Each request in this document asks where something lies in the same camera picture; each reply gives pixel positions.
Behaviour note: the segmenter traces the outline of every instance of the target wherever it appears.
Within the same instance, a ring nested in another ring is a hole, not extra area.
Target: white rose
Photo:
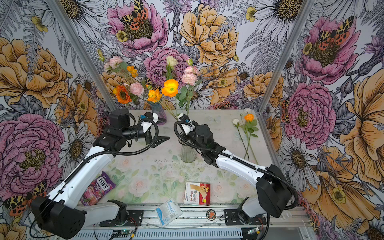
[[[119,169],[121,172],[128,171],[131,168],[131,162],[128,159],[117,160],[116,169]]]
[[[171,67],[174,67],[177,65],[177,60],[176,58],[172,57],[172,56],[167,56],[167,65],[168,66],[171,66]]]
[[[234,119],[234,120],[232,120],[232,123],[233,123],[233,125],[234,125],[235,127],[240,126],[240,120],[239,120],[239,119]]]
[[[211,183],[210,191],[212,203],[231,202],[235,197],[235,188],[227,182],[215,181]]]
[[[128,191],[135,195],[135,197],[141,197],[144,193],[148,192],[149,184],[147,179],[135,178],[132,179],[131,184],[128,186]]]

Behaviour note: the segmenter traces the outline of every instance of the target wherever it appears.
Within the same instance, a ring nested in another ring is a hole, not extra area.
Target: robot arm
[[[201,150],[201,156],[207,164],[230,171],[256,188],[258,198],[247,198],[239,207],[239,218],[244,224],[258,214],[279,217],[284,209],[297,205],[295,189],[277,166],[264,167],[250,163],[216,143],[207,124],[199,125],[185,114],[180,114],[178,120],[174,130],[181,142]],[[181,134],[177,130],[178,125],[183,130]],[[295,203],[286,206],[292,194],[295,195]]]
[[[104,220],[118,219],[126,220],[126,205],[118,201],[96,204],[92,206],[77,206],[82,194],[90,183],[114,156],[135,155],[144,152],[150,147],[156,147],[170,137],[159,137],[158,128],[155,125],[156,134],[152,139],[150,128],[152,123],[164,121],[156,113],[146,113],[140,116],[131,126],[132,114],[126,109],[117,109],[110,116],[110,125],[103,134],[96,139],[93,147],[89,150],[82,162],[72,173],[55,189],[44,197],[36,197],[31,203],[35,221],[41,229],[47,230],[55,235],[70,239],[74,237],[83,226],[89,226]],[[142,150],[122,153],[119,152],[127,140],[145,138],[149,144]]]

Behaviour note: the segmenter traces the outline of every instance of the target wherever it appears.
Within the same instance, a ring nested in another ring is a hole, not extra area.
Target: pink carnation
[[[140,83],[132,83],[129,87],[129,91],[136,96],[140,96],[143,94],[144,88]]]
[[[197,76],[195,74],[186,73],[183,75],[181,82],[194,86],[196,81],[197,81]]]
[[[110,65],[112,68],[116,68],[120,63],[122,63],[122,58],[119,57],[119,56],[113,56],[113,57],[109,60],[109,65]]]
[[[321,147],[327,141],[336,123],[331,93],[320,83],[299,83],[290,97],[288,114],[290,121],[285,125],[287,136],[294,135],[301,139],[310,150]]]

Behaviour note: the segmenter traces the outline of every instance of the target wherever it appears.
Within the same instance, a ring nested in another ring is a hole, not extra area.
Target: purple vase
[[[159,123],[158,125],[164,125],[167,122],[167,115],[159,102],[153,103],[151,101],[147,101],[147,103],[151,106],[152,112],[157,113],[159,118],[164,118],[165,121],[163,123]]]

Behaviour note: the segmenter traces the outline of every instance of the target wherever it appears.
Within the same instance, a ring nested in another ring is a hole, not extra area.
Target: butterfly illustration
[[[27,193],[25,196],[13,196],[4,201],[4,206],[10,210],[9,215],[11,217],[16,217],[23,212],[26,208],[31,206],[31,202],[36,198],[36,196],[47,196],[47,183],[43,181],[39,183],[32,192]]]
[[[133,9],[134,11],[131,15],[121,17],[120,21],[127,28],[138,30],[140,28],[140,24],[142,24],[144,20],[148,19],[148,9],[144,7],[142,0],[135,0],[133,3]]]
[[[350,16],[347,20],[341,23],[337,30],[333,30],[332,32],[326,30],[319,32],[319,49],[324,51],[329,45],[343,44],[349,37],[349,30],[352,27],[354,18],[354,16]]]

